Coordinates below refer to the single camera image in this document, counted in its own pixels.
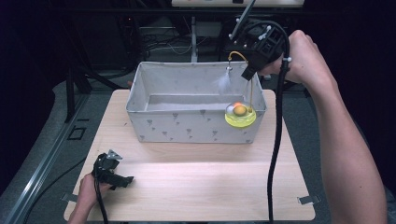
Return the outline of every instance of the wire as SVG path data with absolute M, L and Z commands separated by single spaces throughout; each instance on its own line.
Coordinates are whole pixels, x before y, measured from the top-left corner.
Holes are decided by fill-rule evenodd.
M 87 159 L 87 157 L 84 157 L 81 161 L 79 161 L 78 163 L 76 163 L 75 165 L 73 165 L 72 167 L 70 167 L 68 170 L 66 170 L 63 174 L 59 175 L 56 179 L 54 179 L 45 189 L 43 189 L 43 191 L 41 191 L 41 193 L 37 196 L 37 198 L 35 199 L 35 201 L 32 203 L 32 205 L 30 206 L 29 210 L 27 211 L 27 214 L 25 216 L 25 219 L 23 221 L 23 223 L 27 222 L 27 219 L 29 218 L 30 214 L 32 213 L 33 208 L 35 207 L 35 205 L 37 204 L 38 200 L 40 200 L 40 198 L 47 192 L 47 190 L 49 190 L 59 179 L 61 179 L 62 177 L 64 177 L 64 175 L 67 175 L 70 171 L 72 171 L 74 168 L 76 168 L 77 166 L 79 166 L 80 164 L 82 164 L 85 160 Z
M 239 57 L 241 57 L 243 60 L 245 60 L 246 63 L 248 63 L 248 59 L 245 58 L 245 56 L 243 54 L 241 54 L 240 52 L 238 52 L 238 51 L 231 51 L 229 56 L 228 56 L 228 61 L 233 59 L 233 57 L 232 57 L 233 54 L 239 55 Z
M 171 47 L 173 47 L 172 45 L 175 45 L 176 43 L 181 43 L 181 42 L 185 42 L 185 43 L 190 43 L 188 40 L 184 41 L 184 36 L 175 36 L 169 39 L 165 39 L 160 41 L 155 40 L 154 43 L 150 43 L 146 45 L 145 48 L 145 52 L 146 53 L 150 53 L 151 51 L 154 51 L 155 49 L 170 49 L 170 48 L 158 48 L 159 46 L 167 46 L 170 45 Z
M 191 29 L 190 29 L 189 23 L 186 21 L 185 17 L 183 17 L 183 20 L 184 20 L 184 23 L 186 23 L 187 29 L 189 29 L 189 32 L 190 32 L 190 35 L 191 35 Z
M 282 35 L 285 38 L 285 46 L 284 46 L 284 59 L 288 59 L 290 56 L 290 42 L 289 36 L 286 34 L 285 30 L 276 22 L 273 21 L 265 21 L 260 22 L 264 24 L 271 24 L 278 28 Z M 283 84 L 285 81 L 285 76 L 289 71 L 289 61 L 282 60 L 282 64 L 280 66 L 280 72 L 278 76 L 277 86 L 276 86 L 276 134 L 275 134 L 275 142 L 274 142 L 274 151 L 271 158 L 271 164 L 268 171 L 267 178 L 267 197 L 268 197 L 268 217 L 269 223 L 274 223 L 274 207 L 273 207 L 273 195 L 272 195 L 272 186 L 274 180 L 274 172 L 276 167 L 277 155 L 279 153 L 280 141 L 282 138 L 282 116 L 283 116 Z
M 105 205 L 104 205 L 103 199 L 102 199 L 102 194 L 101 194 L 100 188 L 99 188 L 99 180 L 98 180 L 98 173 L 97 173 L 98 169 L 99 169 L 99 167 L 98 167 L 98 164 L 96 162 L 95 165 L 93 166 L 96 200 L 99 203 L 100 211 L 102 212 L 103 221 L 104 221 L 105 224 L 107 224 L 108 223 L 107 211 L 105 209 Z
M 201 45 L 201 44 L 202 44 L 203 42 L 205 42 L 206 40 L 207 40 L 207 37 L 205 37 L 203 40 L 201 40 L 199 43 L 197 43 L 197 46 L 198 46 L 198 45 Z M 190 44 L 189 46 L 172 46 L 172 45 L 169 44 L 169 43 L 163 43 L 163 44 L 168 45 L 169 48 L 150 49 L 150 50 L 147 50 L 146 52 L 152 52 L 152 51 L 155 51 L 155 50 L 162 50 L 162 49 L 171 49 L 174 53 L 181 55 L 181 54 L 185 54 L 185 53 L 189 52 L 190 49 L 191 49 L 191 47 L 192 47 L 192 44 Z M 188 49 L 185 50 L 185 51 L 183 51 L 183 52 L 177 52 L 177 51 L 176 51 L 176 49 L 185 49 L 185 48 L 188 48 Z

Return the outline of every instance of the white container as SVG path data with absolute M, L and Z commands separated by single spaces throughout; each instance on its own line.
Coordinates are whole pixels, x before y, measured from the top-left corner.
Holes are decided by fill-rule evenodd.
M 225 121 L 226 107 L 250 100 L 250 82 L 241 77 L 245 62 L 233 62 L 225 90 L 219 81 L 224 63 L 139 64 L 126 105 L 140 142 L 252 143 L 261 125 L 266 103 L 260 81 L 253 81 L 252 105 L 256 121 L 237 129 Z

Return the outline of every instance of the black cable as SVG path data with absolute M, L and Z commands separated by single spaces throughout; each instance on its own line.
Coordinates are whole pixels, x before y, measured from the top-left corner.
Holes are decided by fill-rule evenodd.
M 102 194 L 101 194 L 100 188 L 99 188 L 99 180 L 98 180 L 98 173 L 97 173 L 98 169 L 99 169 L 99 167 L 98 167 L 98 164 L 96 162 L 95 165 L 93 166 L 96 200 L 99 203 L 100 211 L 102 212 L 103 221 L 104 221 L 105 224 L 108 224 L 107 211 L 105 209 L 105 204 L 103 203 Z
M 267 24 L 274 25 L 277 29 L 279 29 L 279 31 L 282 32 L 282 35 L 285 38 L 283 60 L 280 67 L 280 72 L 278 75 L 278 81 L 276 86 L 276 134 L 275 134 L 275 142 L 274 142 L 274 151 L 271 158 L 271 164 L 267 178 L 268 217 L 269 217 L 269 223 L 274 223 L 272 186 L 274 180 L 277 155 L 279 153 L 279 147 L 282 138 L 283 84 L 285 81 L 285 76 L 289 71 L 290 42 L 289 42 L 289 36 L 286 34 L 285 30 L 278 23 L 273 21 L 264 21 L 259 23 L 263 23 L 266 25 Z
M 158 41 L 157 39 L 155 39 L 155 41 L 152 41 L 155 43 L 153 43 L 152 46 L 146 47 L 145 51 L 150 51 L 152 49 L 156 49 L 159 45 L 172 45 L 172 44 L 176 44 L 176 43 L 181 43 L 181 42 L 183 42 L 184 38 L 186 38 L 186 41 L 185 41 L 186 43 L 190 43 L 190 40 L 185 36 L 175 36 L 175 37 L 161 40 L 161 41 Z
M 41 193 L 37 196 L 37 198 L 35 198 L 35 201 L 32 203 L 32 205 L 30 206 L 29 210 L 27 211 L 27 214 L 25 216 L 25 219 L 23 221 L 23 223 L 27 222 L 27 219 L 29 218 L 30 214 L 32 213 L 33 208 L 35 207 L 35 204 L 38 202 L 38 200 L 40 200 L 40 198 L 44 195 L 45 192 L 47 192 L 47 190 L 50 189 L 50 187 L 52 187 L 59 179 L 61 179 L 62 177 L 64 177 L 64 175 L 68 174 L 71 170 L 73 170 L 74 168 L 76 168 L 77 166 L 79 166 L 81 163 L 83 163 L 85 160 L 87 159 L 87 157 L 84 157 L 81 161 L 79 161 L 78 163 L 76 163 L 75 165 L 73 165 L 72 167 L 70 167 L 68 170 L 66 170 L 63 174 L 59 175 L 56 179 L 54 179 L 45 189 L 43 189 L 43 191 L 41 191 Z

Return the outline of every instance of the human hand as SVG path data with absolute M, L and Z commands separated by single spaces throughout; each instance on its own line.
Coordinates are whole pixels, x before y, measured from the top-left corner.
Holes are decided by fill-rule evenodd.
M 101 194 L 104 194 L 110 188 L 111 185 L 107 183 L 99 183 Z M 92 207 L 96 204 L 95 179 L 92 174 L 86 174 L 81 179 L 77 203 L 88 207 Z
M 105 193 L 111 188 L 107 183 L 99 183 L 99 190 L 101 194 Z M 79 184 L 79 193 L 76 207 L 67 223 L 81 224 L 85 223 L 92 207 L 96 204 L 95 179 L 92 174 L 85 175 Z
M 318 46 L 309 35 L 297 30 L 290 37 L 290 70 L 286 79 L 296 83 L 303 83 L 308 90 L 320 90 L 324 86 L 335 83 L 332 73 L 321 55 Z M 259 75 L 278 74 L 282 63 L 281 56 L 273 63 L 269 63 Z

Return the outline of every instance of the wooden table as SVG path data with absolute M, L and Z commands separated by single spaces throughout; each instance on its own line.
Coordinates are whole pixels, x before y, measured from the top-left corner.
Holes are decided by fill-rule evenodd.
M 109 149 L 123 160 L 116 174 L 134 176 L 128 188 L 104 198 L 113 221 L 256 221 L 267 220 L 266 181 L 274 147 L 275 95 L 264 91 L 268 111 L 252 144 L 140 143 L 127 115 L 129 91 L 114 91 L 93 140 L 79 180 Z M 311 220 L 312 204 L 300 204 L 308 191 L 284 125 L 274 176 L 275 220 Z M 64 212 L 68 219 L 75 203 Z M 103 220 L 95 206 L 89 220 Z
M 233 0 L 172 0 L 172 7 L 245 7 L 250 0 L 243 4 L 233 3 Z M 304 0 L 256 0 L 254 7 L 302 7 Z

